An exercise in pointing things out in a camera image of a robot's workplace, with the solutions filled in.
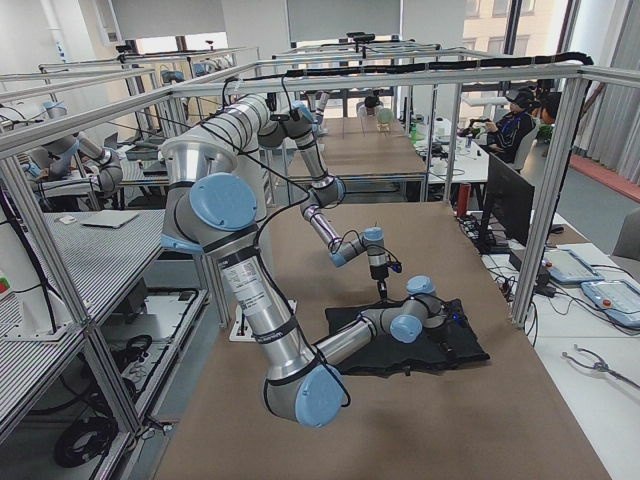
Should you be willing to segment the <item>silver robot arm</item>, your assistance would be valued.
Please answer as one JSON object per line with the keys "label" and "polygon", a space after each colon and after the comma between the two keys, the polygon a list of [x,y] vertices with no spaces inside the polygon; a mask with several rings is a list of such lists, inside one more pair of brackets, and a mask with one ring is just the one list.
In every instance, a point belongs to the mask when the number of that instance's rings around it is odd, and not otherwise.
{"label": "silver robot arm", "polygon": [[304,219],[324,241],[332,262],[342,266],[366,255],[374,280],[383,283],[395,268],[383,231],[370,227],[343,240],[323,214],[339,202],[342,182],[328,171],[309,119],[297,109],[278,114],[267,98],[247,95],[187,132],[167,140],[162,153],[170,190],[161,235],[170,250],[212,259],[230,286],[268,360],[263,401],[274,416],[307,427],[332,422],[350,402],[337,364],[381,335],[411,344],[426,336],[439,346],[452,319],[425,276],[411,278],[405,300],[362,311],[337,333],[309,342],[285,295],[262,260],[258,202],[236,174],[251,145],[272,148],[291,139],[301,153],[312,186],[301,201]]}
{"label": "silver robot arm", "polygon": [[276,147],[284,139],[293,140],[311,176],[311,187],[303,190],[300,212],[327,246],[329,257],[337,267],[365,254],[371,278],[376,281],[380,300],[388,300],[386,279],[389,272],[399,273],[402,265],[385,247],[383,229],[373,226],[357,232],[353,240],[339,235],[323,213],[325,208],[339,204],[345,197],[346,187],[332,175],[317,142],[316,121],[304,103],[295,101],[286,112],[273,113],[271,123],[259,133],[259,144]]}

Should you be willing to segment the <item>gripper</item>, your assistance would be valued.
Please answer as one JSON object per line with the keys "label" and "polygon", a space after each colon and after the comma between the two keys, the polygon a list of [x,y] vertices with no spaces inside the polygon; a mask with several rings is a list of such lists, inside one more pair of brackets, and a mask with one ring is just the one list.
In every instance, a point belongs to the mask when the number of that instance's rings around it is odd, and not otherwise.
{"label": "gripper", "polygon": [[444,355],[448,368],[458,368],[465,353],[468,329],[458,322],[446,320],[432,332],[433,341]]}
{"label": "gripper", "polygon": [[376,281],[378,294],[381,300],[388,299],[386,279],[389,277],[388,265],[370,266],[371,278]]}

